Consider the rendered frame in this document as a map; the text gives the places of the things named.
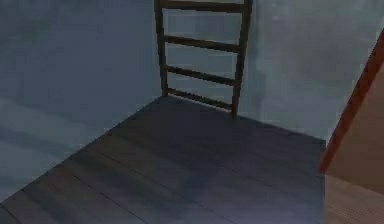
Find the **dark brown wooden ladder shelf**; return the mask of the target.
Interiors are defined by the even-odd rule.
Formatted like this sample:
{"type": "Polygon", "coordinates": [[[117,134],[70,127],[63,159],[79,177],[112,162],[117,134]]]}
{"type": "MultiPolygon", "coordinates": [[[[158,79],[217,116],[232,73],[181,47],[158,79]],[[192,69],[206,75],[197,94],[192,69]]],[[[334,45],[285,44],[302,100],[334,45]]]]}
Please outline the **dark brown wooden ladder shelf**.
{"type": "Polygon", "coordinates": [[[244,76],[245,57],[247,43],[249,38],[250,23],[253,11],[254,0],[243,0],[242,3],[225,3],[213,1],[183,1],[183,0],[153,0],[155,31],[157,40],[157,53],[159,62],[161,96],[167,97],[169,94],[182,98],[197,101],[206,105],[228,110],[231,117],[235,119],[238,116],[238,106],[240,102],[241,87],[244,76]],[[221,13],[238,13],[241,15],[241,26],[237,44],[216,42],[211,40],[193,39],[180,36],[166,35],[164,32],[164,9],[179,9],[192,11],[207,11],[221,13]],[[190,69],[170,66],[166,62],[165,44],[178,44],[190,47],[205,48],[211,50],[225,51],[235,53],[236,70],[234,78],[225,78],[217,75],[198,72],[190,69]],[[214,100],[193,93],[188,93],[168,86],[168,73],[175,73],[186,77],[210,81],[233,88],[231,103],[214,100]]]}

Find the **light brown wooden cupboard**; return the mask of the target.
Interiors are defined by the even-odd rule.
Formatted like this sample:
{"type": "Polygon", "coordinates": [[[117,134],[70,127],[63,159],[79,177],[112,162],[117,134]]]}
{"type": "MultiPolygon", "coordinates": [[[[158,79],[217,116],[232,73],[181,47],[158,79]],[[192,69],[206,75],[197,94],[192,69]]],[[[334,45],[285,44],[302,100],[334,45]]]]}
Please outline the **light brown wooden cupboard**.
{"type": "Polygon", "coordinates": [[[384,224],[384,29],[319,164],[324,224],[384,224]]]}

